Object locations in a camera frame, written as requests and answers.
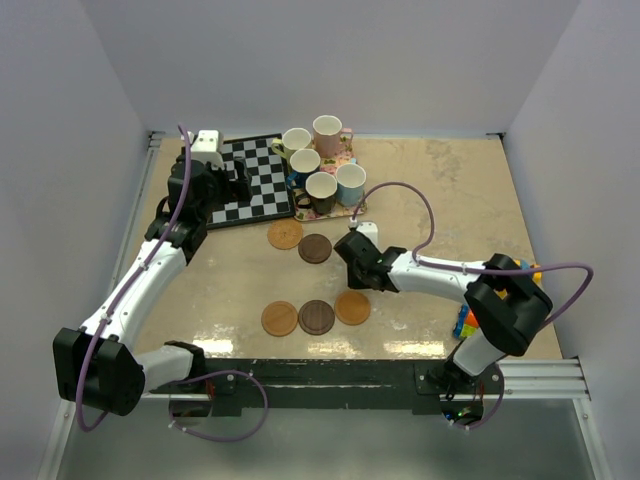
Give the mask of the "dark walnut coaster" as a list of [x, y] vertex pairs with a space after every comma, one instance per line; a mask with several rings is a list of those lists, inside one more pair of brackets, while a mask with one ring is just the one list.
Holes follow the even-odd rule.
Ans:
[[323, 335], [333, 328], [334, 323], [334, 310], [325, 301], [310, 300], [300, 308], [299, 325], [310, 335]]

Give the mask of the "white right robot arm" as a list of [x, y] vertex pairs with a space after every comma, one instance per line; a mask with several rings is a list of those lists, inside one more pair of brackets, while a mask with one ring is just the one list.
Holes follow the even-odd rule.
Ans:
[[469, 308], [479, 330], [456, 347], [444, 367], [448, 386], [459, 393], [469, 392], [501, 358], [523, 355], [553, 308], [532, 277], [503, 254], [486, 262], [438, 262], [400, 247], [380, 251], [357, 230], [334, 250], [346, 264], [352, 289], [425, 293]]

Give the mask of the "orange wooden coaster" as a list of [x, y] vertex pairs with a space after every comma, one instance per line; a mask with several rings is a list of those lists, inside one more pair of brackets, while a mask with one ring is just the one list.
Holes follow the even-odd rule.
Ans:
[[342, 323], [356, 326], [369, 318], [371, 304], [364, 294], [357, 291], [345, 291], [336, 298], [334, 311]]

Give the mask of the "dark wooden coaster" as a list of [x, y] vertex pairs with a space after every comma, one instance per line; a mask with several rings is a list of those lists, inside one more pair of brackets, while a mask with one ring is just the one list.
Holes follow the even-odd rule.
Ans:
[[298, 254], [302, 260], [310, 264], [325, 262], [331, 255], [332, 244], [321, 234], [306, 235], [298, 245]]

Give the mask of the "light wooden coaster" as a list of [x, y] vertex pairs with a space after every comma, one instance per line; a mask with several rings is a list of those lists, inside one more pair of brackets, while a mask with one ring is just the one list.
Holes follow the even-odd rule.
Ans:
[[261, 315], [261, 324], [263, 329], [272, 336], [287, 336], [298, 325], [298, 311], [289, 302], [272, 302], [264, 308]]

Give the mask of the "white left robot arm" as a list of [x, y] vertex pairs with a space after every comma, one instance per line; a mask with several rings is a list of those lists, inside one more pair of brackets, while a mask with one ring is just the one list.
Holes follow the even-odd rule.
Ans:
[[137, 258], [116, 290], [79, 328], [63, 328], [53, 340], [64, 400], [125, 416], [146, 392], [170, 383], [196, 392], [206, 383], [200, 347], [168, 341], [139, 356], [132, 348], [156, 302], [206, 239], [213, 211], [250, 199], [251, 177], [241, 157], [215, 169], [179, 156], [167, 186]]

